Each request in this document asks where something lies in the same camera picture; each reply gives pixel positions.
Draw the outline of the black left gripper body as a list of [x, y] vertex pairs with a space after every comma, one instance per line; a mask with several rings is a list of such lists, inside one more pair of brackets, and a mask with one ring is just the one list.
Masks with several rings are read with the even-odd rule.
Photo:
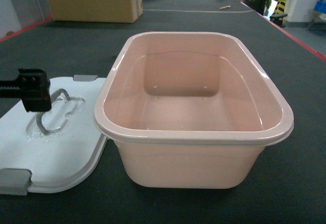
[[1, 81], [1, 98], [19, 98], [27, 112], [51, 110], [50, 81], [42, 69], [18, 69], [15, 80]]

